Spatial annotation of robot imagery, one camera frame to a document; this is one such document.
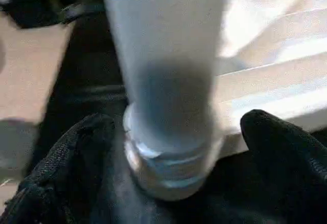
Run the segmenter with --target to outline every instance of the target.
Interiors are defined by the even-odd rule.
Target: black fabric
[[[262,110],[241,120],[242,134],[289,223],[327,223],[327,148],[300,127]]]
[[[106,115],[74,125],[19,184],[0,223],[87,223],[113,135],[113,120]]]

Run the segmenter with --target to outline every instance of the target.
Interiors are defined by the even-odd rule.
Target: white pipe
[[[223,0],[105,3],[132,102],[128,161],[153,196],[188,197],[214,162],[208,103]]]

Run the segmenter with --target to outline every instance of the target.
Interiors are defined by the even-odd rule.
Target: beige floor
[[[69,27],[62,26],[19,30],[0,16],[0,122],[8,118],[35,124],[41,121],[68,33]],[[19,170],[28,158],[26,147],[32,141],[28,143],[20,147],[17,142],[0,140],[0,170]],[[16,157],[24,158],[19,164],[4,153],[8,145],[15,147],[12,150]],[[15,181],[0,185],[0,213],[16,187]]]

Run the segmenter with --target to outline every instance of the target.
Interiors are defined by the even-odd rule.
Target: white surface
[[[323,44],[310,43],[311,38],[327,39],[327,0],[230,0],[217,55],[227,59],[219,72],[231,72],[235,62],[246,69],[297,59],[289,39],[301,43],[308,56],[326,51]],[[240,64],[236,66],[232,71],[239,70]]]

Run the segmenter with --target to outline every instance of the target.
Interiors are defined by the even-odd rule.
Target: black bag
[[[0,8],[23,29],[69,23],[105,11],[102,0],[0,0]]]

